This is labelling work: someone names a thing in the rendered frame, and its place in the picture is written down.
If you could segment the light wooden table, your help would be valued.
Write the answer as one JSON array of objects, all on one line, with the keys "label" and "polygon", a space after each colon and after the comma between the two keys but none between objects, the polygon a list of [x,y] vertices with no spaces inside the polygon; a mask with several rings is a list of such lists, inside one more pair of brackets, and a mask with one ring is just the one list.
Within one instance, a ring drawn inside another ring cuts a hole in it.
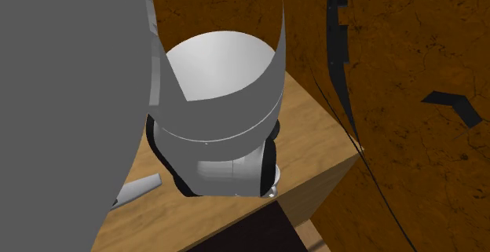
[{"label": "light wooden table", "polygon": [[[281,175],[275,200],[306,248],[329,252],[311,217],[360,156],[344,129],[290,76],[276,147]],[[154,173],[160,174],[162,186],[111,211],[92,252],[183,252],[270,202],[185,198],[143,138],[127,179]]]}]

